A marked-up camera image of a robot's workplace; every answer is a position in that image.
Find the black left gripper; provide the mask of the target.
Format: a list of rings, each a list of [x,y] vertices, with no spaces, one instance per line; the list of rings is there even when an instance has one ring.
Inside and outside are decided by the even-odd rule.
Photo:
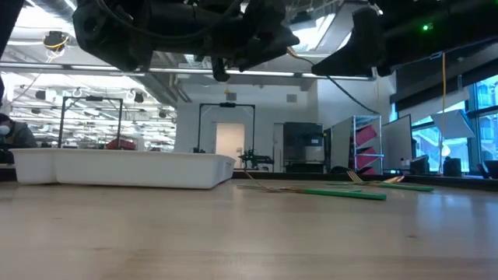
[[[253,23],[240,10],[243,0],[151,0],[151,46],[154,51],[212,56],[212,75],[227,82],[226,68],[245,72],[283,56],[300,39],[285,26],[283,0],[252,0],[256,23],[277,26],[253,35]]]

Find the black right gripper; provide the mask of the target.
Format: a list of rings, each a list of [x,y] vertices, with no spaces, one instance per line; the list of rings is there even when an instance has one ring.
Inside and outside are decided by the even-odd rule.
[[[444,0],[369,0],[352,14],[348,43],[311,67],[319,76],[380,74],[444,49]]]

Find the gold fork green handle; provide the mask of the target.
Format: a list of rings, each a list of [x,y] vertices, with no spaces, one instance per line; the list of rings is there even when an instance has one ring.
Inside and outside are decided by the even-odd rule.
[[[353,178],[353,177],[356,177],[356,176],[358,176],[358,177],[359,177],[359,175],[358,175],[358,174],[356,174],[356,173],[355,173],[354,171],[352,171],[352,170],[347,170],[347,171],[346,171],[346,174],[349,176],[349,178],[350,178],[351,180],[352,180],[352,178]],[[395,186],[395,184],[381,184],[381,185],[371,185],[371,186],[378,186],[378,187],[380,187],[380,186],[384,186],[384,187],[393,187],[393,186]]]
[[[272,188],[267,187],[253,178],[247,171],[244,171],[247,177],[254,183],[256,183],[253,188],[265,190],[267,192],[273,193],[296,193],[296,194],[313,194],[313,195],[322,195],[322,196],[332,196],[332,197],[340,197],[340,198],[358,198],[358,199],[366,199],[366,200],[374,200],[374,201],[385,201],[387,199],[386,194],[378,194],[378,193],[364,193],[362,190],[352,190],[352,191],[336,191],[331,189],[309,189],[309,188],[299,188],[299,187],[279,187]]]

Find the metal shelf rack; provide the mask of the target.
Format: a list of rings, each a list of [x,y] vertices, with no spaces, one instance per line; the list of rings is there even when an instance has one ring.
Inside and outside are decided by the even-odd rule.
[[[350,138],[350,150],[349,150],[349,168],[354,170],[357,174],[362,175],[359,173],[359,170],[356,168],[356,150],[361,149],[361,148],[367,148],[367,147],[373,147],[376,151],[377,154],[379,155],[379,159],[375,160],[371,164],[367,166],[372,166],[377,169],[378,174],[376,175],[381,175],[383,171],[383,158],[384,154],[382,152],[382,139],[381,139],[381,127],[382,127],[382,122],[381,122],[381,116],[380,115],[355,115],[352,117],[353,123],[352,123],[352,134]],[[367,125],[372,124],[377,131],[377,137],[368,141],[366,144],[357,146],[356,145],[356,130],[363,128]]]

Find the grey panel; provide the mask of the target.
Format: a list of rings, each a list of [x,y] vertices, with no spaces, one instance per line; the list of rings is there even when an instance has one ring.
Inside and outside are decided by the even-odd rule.
[[[331,127],[331,164],[333,167],[349,166],[352,123],[353,119],[349,117]]]

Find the grey whiteboard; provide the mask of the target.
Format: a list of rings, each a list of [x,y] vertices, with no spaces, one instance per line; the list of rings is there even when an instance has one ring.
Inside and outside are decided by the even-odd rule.
[[[408,170],[412,160],[412,121],[406,115],[381,127],[384,170]]]

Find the dark grey cabinet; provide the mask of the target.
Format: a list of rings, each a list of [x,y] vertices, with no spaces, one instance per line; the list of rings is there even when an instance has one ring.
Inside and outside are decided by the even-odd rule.
[[[324,172],[324,132],[321,124],[283,124],[282,159],[286,173]]]

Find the white angled panel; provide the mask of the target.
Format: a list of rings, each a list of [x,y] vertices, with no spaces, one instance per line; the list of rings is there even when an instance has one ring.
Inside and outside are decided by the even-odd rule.
[[[470,120],[463,110],[451,110],[432,114],[431,118],[444,139],[474,138]]]

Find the white door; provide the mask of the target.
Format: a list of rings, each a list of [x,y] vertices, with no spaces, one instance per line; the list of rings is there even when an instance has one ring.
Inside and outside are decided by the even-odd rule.
[[[238,123],[216,124],[216,154],[236,160],[234,167],[241,168],[240,156],[244,152],[245,127]]]

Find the black monitor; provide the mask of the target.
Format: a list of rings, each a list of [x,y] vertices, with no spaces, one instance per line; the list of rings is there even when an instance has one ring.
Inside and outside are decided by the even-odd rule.
[[[443,175],[445,177],[461,177],[461,160],[447,156],[443,162]]]
[[[428,155],[416,157],[410,161],[409,170],[414,175],[425,175],[430,172]]]
[[[484,179],[498,180],[498,160],[485,160],[477,168]]]

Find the ceiling light strip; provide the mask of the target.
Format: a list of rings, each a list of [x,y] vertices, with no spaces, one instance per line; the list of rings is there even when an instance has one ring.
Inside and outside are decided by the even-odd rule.
[[[104,73],[109,75],[138,75],[139,73],[164,73],[164,74],[181,74],[181,75],[209,75],[212,74],[210,69],[205,68],[149,68],[146,70],[122,71],[113,66],[107,65],[70,65],[57,63],[29,63],[0,61],[0,70],[4,72],[81,72],[84,75],[91,73]],[[271,72],[271,71],[245,71],[228,69],[229,75],[242,76],[260,76],[260,77],[279,77],[279,78],[297,78],[297,79],[325,79],[324,76],[314,75],[310,72]]]

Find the red bin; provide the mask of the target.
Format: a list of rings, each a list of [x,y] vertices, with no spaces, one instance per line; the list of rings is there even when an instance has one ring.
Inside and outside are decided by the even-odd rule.
[[[136,144],[125,139],[114,139],[105,145],[105,149],[110,150],[136,150]]]

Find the white plastic cutlery tray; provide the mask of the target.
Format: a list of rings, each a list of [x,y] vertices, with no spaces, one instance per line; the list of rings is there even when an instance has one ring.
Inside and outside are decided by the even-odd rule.
[[[229,180],[235,160],[209,153],[99,149],[12,149],[21,184],[88,184],[211,189]]]

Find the silver ventilation duct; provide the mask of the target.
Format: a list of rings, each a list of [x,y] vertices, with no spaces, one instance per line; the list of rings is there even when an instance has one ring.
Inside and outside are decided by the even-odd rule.
[[[293,50],[307,58],[334,53],[352,35],[353,14],[366,7],[383,13],[369,0],[292,0],[287,8],[287,23],[300,40]]]

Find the black station frame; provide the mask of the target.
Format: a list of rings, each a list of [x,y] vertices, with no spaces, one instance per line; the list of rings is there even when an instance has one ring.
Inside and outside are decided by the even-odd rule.
[[[203,107],[205,106],[214,106],[214,107],[223,107],[223,108],[236,108],[236,107],[250,107],[253,110],[252,114],[252,135],[251,135],[251,140],[252,140],[252,145],[251,149],[254,149],[254,144],[255,144],[255,124],[256,124],[256,106],[254,104],[240,104],[240,103],[233,103],[233,102],[224,102],[224,103],[200,103],[198,105],[198,136],[197,136],[197,145],[195,148],[200,151],[200,145],[201,145],[201,136],[202,136],[202,116],[204,113],[207,113],[207,111],[203,111]]]

